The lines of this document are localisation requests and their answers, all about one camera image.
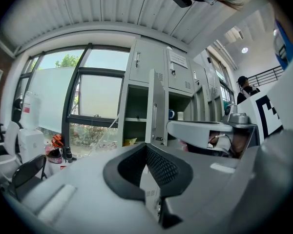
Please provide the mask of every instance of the locker vent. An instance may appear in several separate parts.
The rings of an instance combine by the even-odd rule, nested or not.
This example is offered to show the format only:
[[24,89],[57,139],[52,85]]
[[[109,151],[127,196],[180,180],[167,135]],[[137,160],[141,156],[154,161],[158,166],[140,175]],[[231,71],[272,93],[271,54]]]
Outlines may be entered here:
[[191,89],[191,84],[190,84],[190,82],[185,81],[185,85],[186,85],[186,88]]
[[157,73],[157,76],[160,81],[163,81],[163,74]]

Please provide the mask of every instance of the black shirt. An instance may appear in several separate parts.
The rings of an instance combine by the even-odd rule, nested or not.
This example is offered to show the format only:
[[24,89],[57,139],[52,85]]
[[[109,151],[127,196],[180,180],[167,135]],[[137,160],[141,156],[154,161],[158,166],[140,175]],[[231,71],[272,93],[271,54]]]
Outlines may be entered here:
[[[258,88],[256,88],[256,90],[253,91],[251,86],[247,86],[245,88],[243,88],[245,92],[247,92],[248,94],[255,95],[258,92],[260,92],[260,90]],[[238,94],[238,98],[237,98],[237,105],[240,104],[241,102],[245,101],[246,97],[244,96],[244,94],[242,94],[241,92]]]

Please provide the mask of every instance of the railing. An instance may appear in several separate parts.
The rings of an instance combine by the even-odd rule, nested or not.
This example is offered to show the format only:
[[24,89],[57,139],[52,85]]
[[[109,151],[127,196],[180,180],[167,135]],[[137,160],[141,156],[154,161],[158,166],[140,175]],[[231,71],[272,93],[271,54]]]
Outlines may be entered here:
[[283,72],[284,71],[281,66],[266,70],[255,76],[248,77],[249,84],[250,86],[260,87],[262,85],[279,80],[278,78],[282,76]]

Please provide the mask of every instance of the paper sign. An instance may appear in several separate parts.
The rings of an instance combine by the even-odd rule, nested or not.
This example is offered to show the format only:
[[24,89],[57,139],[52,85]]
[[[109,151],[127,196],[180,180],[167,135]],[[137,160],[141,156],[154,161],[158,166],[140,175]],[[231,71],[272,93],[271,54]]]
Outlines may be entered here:
[[187,65],[187,59],[179,54],[176,54],[172,51],[169,51],[169,57],[170,57],[170,61],[174,62],[180,66],[183,66],[185,68],[188,68]]

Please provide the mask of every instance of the shelf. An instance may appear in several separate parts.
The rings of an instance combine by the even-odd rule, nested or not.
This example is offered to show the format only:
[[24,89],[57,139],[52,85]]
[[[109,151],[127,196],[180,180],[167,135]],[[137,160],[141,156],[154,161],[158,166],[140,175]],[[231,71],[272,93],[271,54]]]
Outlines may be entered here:
[[141,119],[141,118],[125,118],[125,121],[134,121],[134,122],[146,122],[147,119]]

